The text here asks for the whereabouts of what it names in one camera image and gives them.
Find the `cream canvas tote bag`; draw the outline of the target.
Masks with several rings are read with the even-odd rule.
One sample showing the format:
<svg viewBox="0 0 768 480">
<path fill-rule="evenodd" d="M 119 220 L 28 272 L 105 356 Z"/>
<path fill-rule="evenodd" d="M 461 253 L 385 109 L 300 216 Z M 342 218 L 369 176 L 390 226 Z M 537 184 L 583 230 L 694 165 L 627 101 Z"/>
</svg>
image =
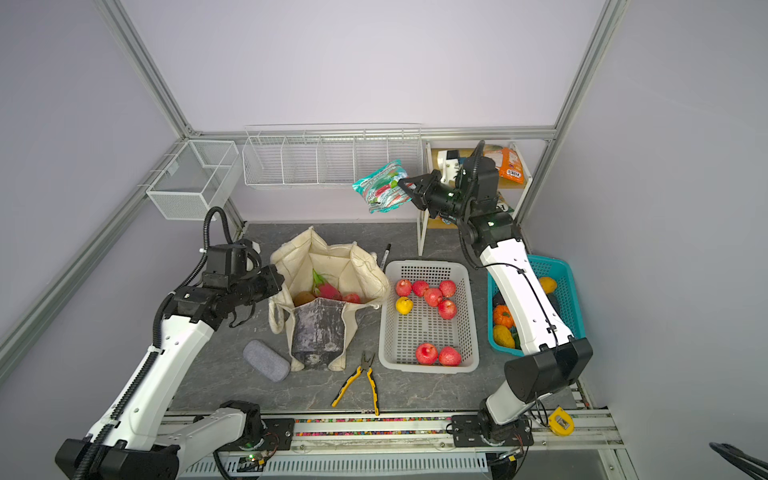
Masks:
<svg viewBox="0 0 768 480">
<path fill-rule="evenodd" d="M 376 256 L 355 242 L 329 245 L 310 227 L 272 253 L 270 263 L 284 282 L 269 299 L 269 324 L 286 334 L 291 370 L 344 370 L 356 312 L 380 308 L 391 293 Z"/>
</svg>

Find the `pink dragon fruit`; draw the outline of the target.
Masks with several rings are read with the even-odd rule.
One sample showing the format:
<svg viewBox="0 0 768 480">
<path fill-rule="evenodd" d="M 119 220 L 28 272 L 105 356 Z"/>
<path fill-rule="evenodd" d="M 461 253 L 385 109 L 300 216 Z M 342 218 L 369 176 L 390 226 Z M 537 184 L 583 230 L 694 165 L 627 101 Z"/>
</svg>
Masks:
<svg viewBox="0 0 768 480">
<path fill-rule="evenodd" d="M 312 293 L 316 298 L 341 300 L 342 294 L 322 274 L 312 270 Z"/>
</svg>

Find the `brown potato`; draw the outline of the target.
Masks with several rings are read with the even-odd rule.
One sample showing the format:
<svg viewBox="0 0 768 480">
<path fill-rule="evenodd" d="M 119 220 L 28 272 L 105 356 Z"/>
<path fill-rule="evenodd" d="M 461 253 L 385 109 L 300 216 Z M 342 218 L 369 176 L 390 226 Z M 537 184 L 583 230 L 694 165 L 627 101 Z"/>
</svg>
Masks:
<svg viewBox="0 0 768 480">
<path fill-rule="evenodd" d="M 297 293 L 293 297 L 293 305 L 295 307 L 300 307 L 302 305 L 308 304 L 316 299 L 316 296 L 310 292 L 310 291 L 302 291 Z"/>
</svg>

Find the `teal snack bag top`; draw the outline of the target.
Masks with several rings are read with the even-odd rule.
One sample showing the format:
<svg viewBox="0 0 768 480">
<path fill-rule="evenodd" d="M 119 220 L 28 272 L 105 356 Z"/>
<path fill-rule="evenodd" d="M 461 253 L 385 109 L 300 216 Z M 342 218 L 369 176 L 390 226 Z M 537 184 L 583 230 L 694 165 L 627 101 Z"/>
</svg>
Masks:
<svg viewBox="0 0 768 480">
<path fill-rule="evenodd" d="M 411 201 L 399 186 L 399 181 L 407 176 L 402 162 L 394 160 L 356 181 L 352 188 L 363 198 L 371 214 L 386 213 Z"/>
</svg>

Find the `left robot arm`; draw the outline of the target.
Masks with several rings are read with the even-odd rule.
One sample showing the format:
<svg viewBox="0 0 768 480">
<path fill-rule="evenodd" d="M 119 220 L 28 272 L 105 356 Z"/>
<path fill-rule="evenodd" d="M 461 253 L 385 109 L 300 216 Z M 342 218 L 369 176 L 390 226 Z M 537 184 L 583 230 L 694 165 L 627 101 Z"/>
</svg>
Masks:
<svg viewBox="0 0 768 480">
<path fill-rule="evenodd" d="M 69 479 L 175 479 L 190 465 L 227 445 L 259 447 L 267 433 L 260 407 L 230 400 L 176 433 L 161 423 L 194 359 L 238 308 L 278 294 L 284 278 L 262 263 L 255 248 L 234 240 L 214 245 L 210 224 L 224 217 L 212 207 L 203 220 L 201 259 L 162 300 L 152 341 L 140 365 L 105 414 L 81 439 L 67 439 L 55 463 Z"/>
</svg>

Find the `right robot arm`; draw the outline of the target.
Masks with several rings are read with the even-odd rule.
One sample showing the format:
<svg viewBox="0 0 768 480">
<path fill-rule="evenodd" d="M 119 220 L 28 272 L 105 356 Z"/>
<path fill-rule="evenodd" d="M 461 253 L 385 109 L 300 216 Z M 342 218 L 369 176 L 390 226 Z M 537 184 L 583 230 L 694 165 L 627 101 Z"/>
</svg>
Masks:
<svg viewBox="0 0 768 480">
<path fill-rule="evenodd" d="M 477 144 L 452 185 L 437 170 L 398 185 L 416 208 L 457 226 L 466 260 L 490 274 L 511 309 L 523 354 L 506 362 L 501 386 L 478 411 L 482 438 L 498 444 L 540 400 L 574 384 L 593 349 L 561 319 L 534 274 L 512 215 L 498 204 L 498 168 L 484 148 Z"/>
</svg>

